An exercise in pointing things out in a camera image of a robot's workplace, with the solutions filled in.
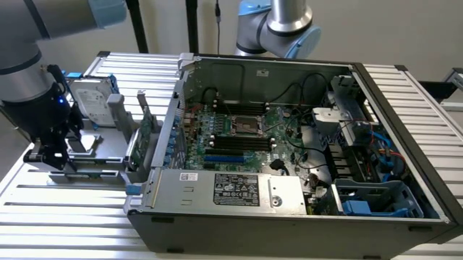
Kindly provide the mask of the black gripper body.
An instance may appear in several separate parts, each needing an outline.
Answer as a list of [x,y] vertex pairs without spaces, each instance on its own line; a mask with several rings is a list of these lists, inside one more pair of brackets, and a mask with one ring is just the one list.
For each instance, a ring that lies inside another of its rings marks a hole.
[[72,106],[59,83],[28,101],[3,101],[3,111],[16,126],[24,130],[32,140],[44,144],[63,144],[69,130]]

